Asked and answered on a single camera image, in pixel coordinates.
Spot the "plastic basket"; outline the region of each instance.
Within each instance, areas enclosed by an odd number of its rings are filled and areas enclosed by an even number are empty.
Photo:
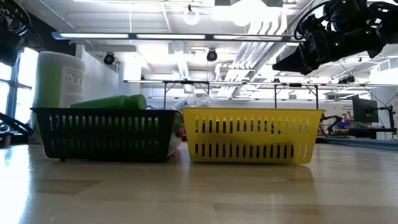
[[[323,110],[183,108],[194,162],[306,164]]]
[[[164,162],[177,147],[173,110],[32,108],[49,158]]]

